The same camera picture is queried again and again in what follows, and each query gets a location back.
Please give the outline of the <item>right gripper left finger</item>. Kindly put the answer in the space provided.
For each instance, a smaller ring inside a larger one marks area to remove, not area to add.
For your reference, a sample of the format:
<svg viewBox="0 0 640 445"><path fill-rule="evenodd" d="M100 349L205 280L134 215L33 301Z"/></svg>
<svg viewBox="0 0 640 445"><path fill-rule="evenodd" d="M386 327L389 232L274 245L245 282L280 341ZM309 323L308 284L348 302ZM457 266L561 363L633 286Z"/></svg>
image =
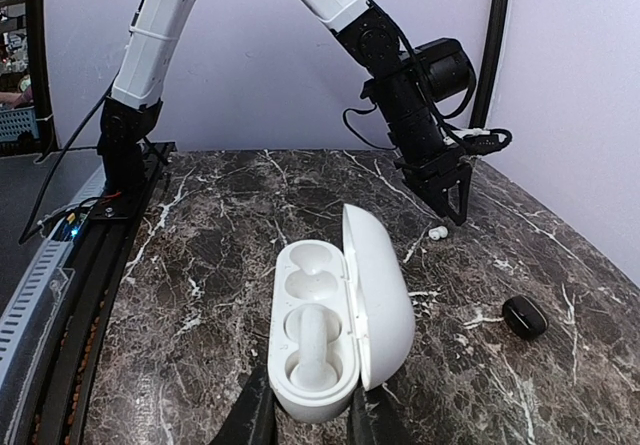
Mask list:
<svg viewBox="0 0 640 445"><path fill-rule="evenodd" d="M277 443L275 395L265 365L256 367L245 383L211 445L272 445Z"/></svg>

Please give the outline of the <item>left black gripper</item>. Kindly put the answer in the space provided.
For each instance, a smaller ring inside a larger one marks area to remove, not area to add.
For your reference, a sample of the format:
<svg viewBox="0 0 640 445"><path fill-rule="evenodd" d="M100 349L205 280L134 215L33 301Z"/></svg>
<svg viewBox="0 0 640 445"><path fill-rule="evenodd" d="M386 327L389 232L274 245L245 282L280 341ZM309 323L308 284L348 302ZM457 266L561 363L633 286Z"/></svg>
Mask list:
<svg viewBox="0 0 640 445"><path fill-rule="evenodd" d="M403 173L403 183L436 215L448 215L458 226L467 220L473 172L463 156L460 147L452 147L421 164L394 161Z"/></svg>

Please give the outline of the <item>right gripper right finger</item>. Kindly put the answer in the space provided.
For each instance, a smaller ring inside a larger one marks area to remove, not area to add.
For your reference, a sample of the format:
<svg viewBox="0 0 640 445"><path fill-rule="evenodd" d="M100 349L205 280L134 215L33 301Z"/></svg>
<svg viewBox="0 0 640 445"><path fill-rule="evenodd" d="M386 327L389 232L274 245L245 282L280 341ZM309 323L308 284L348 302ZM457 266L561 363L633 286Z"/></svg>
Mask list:
<svg viewBox="0 0 640 445"><path fill-rule="evenodd" d="M400 420L382 387L360 387L354 392L347 418L347 443L400 443Z"/></svg>

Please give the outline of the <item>white earbud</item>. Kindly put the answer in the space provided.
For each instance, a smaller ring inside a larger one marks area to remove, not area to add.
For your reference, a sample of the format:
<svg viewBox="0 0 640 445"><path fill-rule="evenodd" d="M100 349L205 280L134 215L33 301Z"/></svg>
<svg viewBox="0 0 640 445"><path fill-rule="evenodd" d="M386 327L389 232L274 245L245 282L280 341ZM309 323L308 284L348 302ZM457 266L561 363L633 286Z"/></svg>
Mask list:
<svg viewBox="0 0 640 445"><path fill-rule="evenodd" d="M291 372L291 383L309 392L327 390L337 383L337 372L327 360L329 328L324 309L306 307L299 325L299 361Z"/></svg>
<svg viewBox="0 0 640 445"><path fill-rule="evenodd" d="M449 230L445 226L438 226L438 227L432 228L428 232L429 238L433 241L439 241L439 240L445 239L448 237L448 235L449 235Z"/></svg>

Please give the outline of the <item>white earbud charging case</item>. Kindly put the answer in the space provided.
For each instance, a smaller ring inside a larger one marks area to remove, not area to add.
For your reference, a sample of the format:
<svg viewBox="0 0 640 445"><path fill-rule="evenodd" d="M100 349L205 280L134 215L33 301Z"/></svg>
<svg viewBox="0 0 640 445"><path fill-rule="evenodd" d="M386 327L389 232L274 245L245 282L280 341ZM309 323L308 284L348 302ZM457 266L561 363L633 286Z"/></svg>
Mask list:
<svg viewBox="0 0 640 445"><path fill-rule="evenodd" d="M341 247L300 240L279 253L274 276L268 378L293 419L322 423L347 408L358 387L372 390L404 364L415 335L413 306L390 236L368 211L342 209ZM320 306L328 321L327 360L337 383L320 392L295 387L299 319Z"/></svg>

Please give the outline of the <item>black charging case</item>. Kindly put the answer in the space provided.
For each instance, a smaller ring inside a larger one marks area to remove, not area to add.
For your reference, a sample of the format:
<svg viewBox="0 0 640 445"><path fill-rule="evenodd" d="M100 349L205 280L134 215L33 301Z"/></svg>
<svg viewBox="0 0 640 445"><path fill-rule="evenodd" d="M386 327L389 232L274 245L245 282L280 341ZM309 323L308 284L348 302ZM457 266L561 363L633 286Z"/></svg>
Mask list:
<svg viewBox="0 0 640 445"><path fill-rule="evenodd" d="M526 341L539 338L549 327L542 308L525 295L507 299L502 305L502 317L510 330Z"/></svg>

